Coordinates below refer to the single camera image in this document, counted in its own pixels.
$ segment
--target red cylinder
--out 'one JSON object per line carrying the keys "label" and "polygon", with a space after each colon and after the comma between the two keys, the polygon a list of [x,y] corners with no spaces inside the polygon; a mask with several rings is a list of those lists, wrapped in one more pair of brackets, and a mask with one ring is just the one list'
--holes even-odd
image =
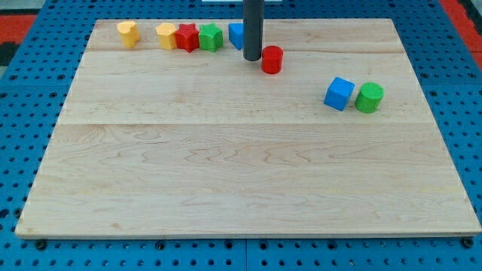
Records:
{"label": "red cylinder", "polygon": [[264,72],[274,75],[281,71],[283,64],[283,49],[270,45],[263,49],[263,53],[261,55],[263,57],[261,60],[261,68]]}

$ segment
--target black pole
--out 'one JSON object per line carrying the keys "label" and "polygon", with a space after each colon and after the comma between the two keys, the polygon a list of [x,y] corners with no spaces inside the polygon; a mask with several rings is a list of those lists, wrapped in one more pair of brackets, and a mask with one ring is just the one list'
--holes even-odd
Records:
{"label": "black pole", "polygon": [[263,49],[264,0],[243,0],[244,58],[256,61]]}

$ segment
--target wooden plank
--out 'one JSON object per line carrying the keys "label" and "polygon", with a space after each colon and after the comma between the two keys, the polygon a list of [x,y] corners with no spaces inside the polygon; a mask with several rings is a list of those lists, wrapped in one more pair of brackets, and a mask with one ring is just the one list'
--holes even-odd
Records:
{"label": "wooden plank", "polygon": [[[141,43],[126,50],[117,22],[95,26],[19,236],[481,231],[390,20],[267,21],[265,38],[285,49],[274,76],[230,44],[217,53],[157,49],[148,31],[159,20],[140,20]],[[380,110],[323,105],[337,75],[385,86]]]}

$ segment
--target blue pegboard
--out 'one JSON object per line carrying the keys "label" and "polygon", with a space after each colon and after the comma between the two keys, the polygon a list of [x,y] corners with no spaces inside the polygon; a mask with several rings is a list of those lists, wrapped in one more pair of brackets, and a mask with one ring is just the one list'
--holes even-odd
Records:
{"label": "blue pegboard", "polygon": [[[14,235],[96,19],[240,18],[200,0],[47,0],[0,81],[0,270],[482,269],[482,238],[25,241]],[[482,218],[482,74],[437,1],[284,0],[266,18],[392,18]]]}

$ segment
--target blue cube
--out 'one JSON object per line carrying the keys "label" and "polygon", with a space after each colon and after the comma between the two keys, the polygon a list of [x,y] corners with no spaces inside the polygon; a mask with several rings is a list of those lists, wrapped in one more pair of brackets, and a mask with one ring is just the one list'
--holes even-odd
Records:
{"label": "blue cube", "polygon": [[230,23],[227,27],[229,29],[229,41],[231,41],[237,50],[241,50],[243,48],[244,39],[243,23]]}
{"label": "blue cube", "polygon": [[345,109],[354,88],[354,83],[339,77],[334,78],[326,92],[325,104],[342,111]]}

